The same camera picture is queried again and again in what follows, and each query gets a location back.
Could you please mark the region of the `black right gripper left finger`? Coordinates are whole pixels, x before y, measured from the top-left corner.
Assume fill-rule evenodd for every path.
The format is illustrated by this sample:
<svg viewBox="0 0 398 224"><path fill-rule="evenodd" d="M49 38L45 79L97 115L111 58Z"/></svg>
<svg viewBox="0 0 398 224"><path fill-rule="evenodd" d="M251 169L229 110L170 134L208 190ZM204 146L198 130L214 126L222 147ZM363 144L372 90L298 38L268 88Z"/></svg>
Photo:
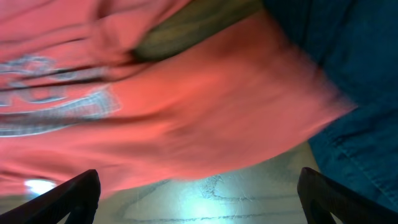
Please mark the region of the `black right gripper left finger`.
<svg viewBox="0 0 398 224"><path fill-rule="evenodd" d="M1 215L1 224L57 224L67 217L66 224L92 224L101 194L96 170L64 182Z"/></svg>

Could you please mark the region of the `orange red t-shirt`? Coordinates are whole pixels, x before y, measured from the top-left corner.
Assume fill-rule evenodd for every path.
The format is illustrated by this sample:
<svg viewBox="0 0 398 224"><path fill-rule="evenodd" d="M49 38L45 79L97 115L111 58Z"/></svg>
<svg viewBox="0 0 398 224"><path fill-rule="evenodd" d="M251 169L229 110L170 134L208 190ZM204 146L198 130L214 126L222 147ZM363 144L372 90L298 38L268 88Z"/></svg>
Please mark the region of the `orange red t-shirt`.
<svg viewBox="0 0 398 224"><path fill-rule="evenodd" d="M353 110L269 13L159 62L188 1L1 1L1 195L95 169L101 191L258 164Z"/></svg>

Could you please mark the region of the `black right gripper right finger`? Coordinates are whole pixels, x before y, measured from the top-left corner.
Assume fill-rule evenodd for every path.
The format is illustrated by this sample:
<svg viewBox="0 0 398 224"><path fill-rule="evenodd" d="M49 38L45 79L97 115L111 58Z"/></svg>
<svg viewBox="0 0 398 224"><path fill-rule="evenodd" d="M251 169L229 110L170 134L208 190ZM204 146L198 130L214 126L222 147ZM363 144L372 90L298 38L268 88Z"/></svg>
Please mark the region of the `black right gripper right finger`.
<svg viewBox="0 0 398 224"><path fill-rule="evenodd" d="M397 224L397 213L304 167L297 192L308 224Z"/></svg>

